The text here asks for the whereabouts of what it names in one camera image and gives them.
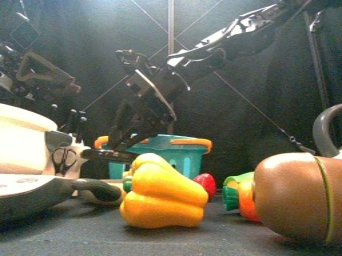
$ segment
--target black curtain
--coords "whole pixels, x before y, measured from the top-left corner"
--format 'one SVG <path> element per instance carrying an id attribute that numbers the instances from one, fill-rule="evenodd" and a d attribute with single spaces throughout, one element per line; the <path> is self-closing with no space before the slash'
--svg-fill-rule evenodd
<path id="1" fill-rule="evenodd" d="M 191 49 L 237 17 L 275 1 L 175 1 L 175 51 Z M 85 144 L 107 135 L 120 101 L 129 96 L 125 73 L 115 51 L 133 49 L 159 65 L 167 56 L 167 1 L 30 1 L 26 13 L 40 38 L 33 51 L 74 76 L 82 87 L 58 102 L 56 122 L 65 123 L 70 108 L 87 111 Z M 318 36 L 330 104 L 340 102 L 340 10 L 328 10 Z M 212 152 L 201 172 L 220 186 L 229 175 L 253 170 L 267 156 L 298 151 L 288 136 L 315 149 L 311 128 L 323 110 L 307 24 L 300 14 L 280 28 L 275 42 L 260 53 L 228 61 L 196 81 L 175 101 L 175 134 L 207 138 Z M 46 102 L 29 108 L 44 113 Z M 84 176 L 107 178 L 107 165 L 88 161 Z"/>

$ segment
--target dark table surface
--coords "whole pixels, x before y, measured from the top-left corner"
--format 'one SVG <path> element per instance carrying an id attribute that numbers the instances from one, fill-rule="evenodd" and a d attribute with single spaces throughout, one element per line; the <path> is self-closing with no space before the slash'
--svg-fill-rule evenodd
<path id="1" fill-rule="evenodd" d="M 227 212 L 216 196 L 197 228 L 127 225 L 117 208 L 69 199 L 0 226 L 0 255 L 342 255 L 342 247 L 300 244 Z"/>

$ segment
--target silver kettle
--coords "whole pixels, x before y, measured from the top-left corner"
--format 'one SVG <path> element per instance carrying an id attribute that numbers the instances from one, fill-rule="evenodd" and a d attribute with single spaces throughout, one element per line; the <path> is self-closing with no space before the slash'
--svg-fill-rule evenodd
<path id="1" fill-rule="evenodd" d="M 342 150 L 336 148 L 330 137 L 332 118 L 342 113 L 342 104 L 327 108 L 316 117 L 312 126 L 312 136 L 322 156 L 342 159 Z"/>

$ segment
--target plastic toy food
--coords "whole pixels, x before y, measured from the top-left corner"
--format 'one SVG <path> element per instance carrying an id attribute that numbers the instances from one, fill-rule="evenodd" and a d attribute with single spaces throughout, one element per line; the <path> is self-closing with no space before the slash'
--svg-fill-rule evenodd
<path id="1" fill-rule="evenodd" d="M 216 182 L 211 174 L 201 173 L 193 178 L 193 181 L 201 185 L 201 187 L 205 189 L 208 193 L 208 200 L 215 196 L 216 194 Z"/>
<path id="2" fill-rule="evenodd" d="M 131 226 L 160 228 L 199 225 L 208 194 L 156 154 L 137 156 L 128 176 L 132 191 L 120 205 L 120 214 Z"/>
<path id="3" fill-rule="evenodd" d="M 253 181 L 266 227 L 296 240 L 342 244 L 342 160 L 279 154 L 259 163 Z"/>
<path id="4" fill-rule="evenodd" d="M 227 211 L 239 209 L 240 215 L 249 221 L 259 222 L 252 201 L 253 172 L 229 176 L 223 182 L 223 204 Z"/>

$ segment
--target orange handle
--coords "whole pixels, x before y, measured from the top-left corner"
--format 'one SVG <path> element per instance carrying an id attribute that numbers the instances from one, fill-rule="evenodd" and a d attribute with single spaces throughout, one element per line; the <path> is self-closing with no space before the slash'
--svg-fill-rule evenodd
<path id="1" fill-rule="evenodd" d="M 95 142 L 93 142 L 93 147 L 96 149 L 100 149 L 103 144 L 107 144 L 108 143 L 108 136 L 100 136 Z"/>
<path id="2" fill-rule="evenodd" d="M 196 139 L 196 138 L 191 138 L 191 139 L 172 139 L 169 141 L 171 145 L 203 145 L 207 147 L 207 152 L 204 154 L 208 154 L 212 148 L 212 143 L 209 140 L 207 139 Z"/>

